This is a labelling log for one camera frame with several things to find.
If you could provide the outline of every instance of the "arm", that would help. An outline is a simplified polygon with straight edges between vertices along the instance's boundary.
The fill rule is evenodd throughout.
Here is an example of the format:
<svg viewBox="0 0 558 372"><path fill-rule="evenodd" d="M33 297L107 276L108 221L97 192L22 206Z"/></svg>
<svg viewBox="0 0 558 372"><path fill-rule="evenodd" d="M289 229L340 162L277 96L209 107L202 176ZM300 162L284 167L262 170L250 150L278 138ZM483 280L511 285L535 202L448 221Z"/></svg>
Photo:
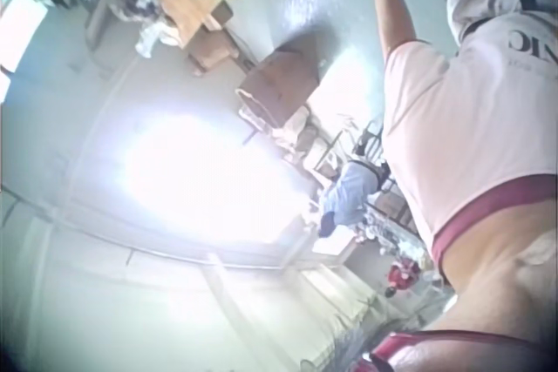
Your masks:
<svg viewBox="0 0 558 372"><path fill-rule="evenodd" d="M384 61L389 54L417 38L405 0L374 0Z"/></svg>

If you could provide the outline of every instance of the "person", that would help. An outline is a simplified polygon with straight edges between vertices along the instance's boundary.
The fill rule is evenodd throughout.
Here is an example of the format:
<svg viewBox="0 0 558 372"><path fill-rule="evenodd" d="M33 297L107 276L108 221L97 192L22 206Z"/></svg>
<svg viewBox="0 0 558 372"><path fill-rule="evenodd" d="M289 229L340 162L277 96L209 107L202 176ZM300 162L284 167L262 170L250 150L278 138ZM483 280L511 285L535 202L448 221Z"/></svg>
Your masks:
<svg viewBox="0 0 558 372"><path fill-rule="evenodd" d="M389 175L386 164L377 167L356 159L348 161L320 198L319 237L330 237L337 226L353 228L365 223L366 200L380 191Z"/></svg>
<svg viewBox="0 0 558 372"><path fill-rule="evenodd" d="M375 0L384 156L459 296L376 347L389 370L556 370L556 2L446 0L448 59L404 0Z"/></svg>
<svg viewBox="0 0 558 372"><path fill-rule="evenodd" d="M395 296L397 291L406 291L417 283L419 278L419 264L408 257L401 257L391 265L387 275L390 286L385 290L384 296L389 299Z"/></svg>

